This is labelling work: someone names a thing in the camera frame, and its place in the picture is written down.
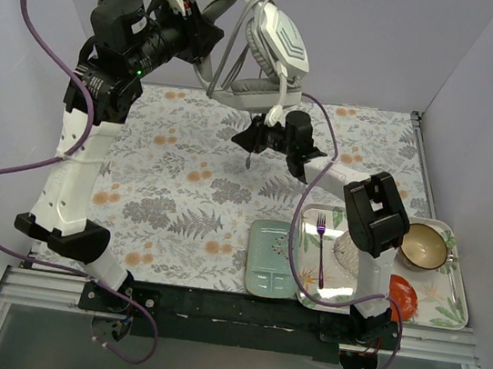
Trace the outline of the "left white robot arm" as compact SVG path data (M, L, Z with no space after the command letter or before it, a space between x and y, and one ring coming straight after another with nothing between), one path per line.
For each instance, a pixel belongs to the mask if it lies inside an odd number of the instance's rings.
M105 284L100 299L112 313L132 302L131 274L109 250L110 232L87 218L90 196L109 146L143 93L141 80L173 58L189 64L210 54L223 30L182 0L98 0L90 15L93 34L84 43L75 77L64 96L64 116L51 169L33 208L18 214L15 228L75 260Z

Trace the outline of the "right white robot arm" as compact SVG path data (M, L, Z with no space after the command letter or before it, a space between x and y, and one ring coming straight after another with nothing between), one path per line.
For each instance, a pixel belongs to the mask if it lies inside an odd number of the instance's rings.
M344 202L347 230L359 252L357 293L345 302L348 335L356 344L371 344L391 322L392 264L410 222L393 176L356 172L327 157L315 145L311 121L306 112L293 111L283 125L267 126L259 115L232 142L250 154L283 154L288 172L308 189L319 187Z

